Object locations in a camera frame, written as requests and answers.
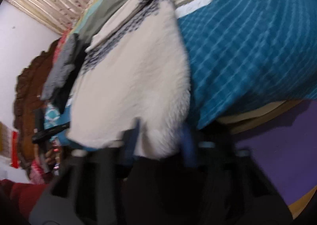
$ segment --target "purple mat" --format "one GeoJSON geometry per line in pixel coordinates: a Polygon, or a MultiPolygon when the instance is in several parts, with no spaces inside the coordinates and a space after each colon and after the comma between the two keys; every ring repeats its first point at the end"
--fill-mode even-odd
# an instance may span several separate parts
{"type": "Polygon", "coordinates": [[[317,185],[317,102],[305,101],[234,136],[290,205],[317,185]]]}

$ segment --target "white fleece garment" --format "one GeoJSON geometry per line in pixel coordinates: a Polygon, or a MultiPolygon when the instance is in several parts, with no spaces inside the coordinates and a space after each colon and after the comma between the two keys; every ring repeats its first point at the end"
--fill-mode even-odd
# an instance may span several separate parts
{"type": "MultiPolygon", "coordinates": [[[[79,76],[69,139],[87,147],[106,147],[140,117],[136,155],[159,159],[178,151],[176,131],[189,109],[190,70],[173,3],[157,0],[154,10],[154,1],[138,28],[124,32],[105,58],[79,76]]],[[[125,19],[126,12],[121,12],[125,19]]],[[[115,29],[108,42],[124,26],[115,29]]]]}

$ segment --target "blue blanket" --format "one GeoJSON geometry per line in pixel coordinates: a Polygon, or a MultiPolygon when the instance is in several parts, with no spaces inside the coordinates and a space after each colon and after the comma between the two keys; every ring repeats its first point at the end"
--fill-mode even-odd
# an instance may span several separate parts
{"type": "Polygon", "coordinates": [[[178,22],[191,68],[191,126],[316,98],[317,0],[213,0],[178,22]]]}

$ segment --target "red cloth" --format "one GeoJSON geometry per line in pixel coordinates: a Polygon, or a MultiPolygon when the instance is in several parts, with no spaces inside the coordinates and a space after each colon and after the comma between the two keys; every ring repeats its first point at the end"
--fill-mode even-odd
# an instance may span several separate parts
{"type": "Polygon", "coordinates": [[[40,198],[44,189],[44,185],[33,185],[25,183],[14,183],[10,180],[0,180],[0,186],[3,188],[4,193],[12,200],[13,204],[17,207],[19,212],[25,219],[29,219],[29,215],[40,198]]]}

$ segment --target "wooden headboard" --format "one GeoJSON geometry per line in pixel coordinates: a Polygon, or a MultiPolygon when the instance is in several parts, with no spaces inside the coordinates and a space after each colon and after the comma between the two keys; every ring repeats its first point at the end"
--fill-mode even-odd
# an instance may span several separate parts
{"type": "Polygon", "coordinates": [[[18,157],[21,166],[28,169],[34,159],[32,136],[34,135],[33,111],[44,105],[39,96],[43,84],[53,66],[53,53],[58,40],[52,42],[47,52],[42,51],[39,56],[31,61],[17,78],[14,101],[14,127],[19,130],[17,145],[18,157]]]}

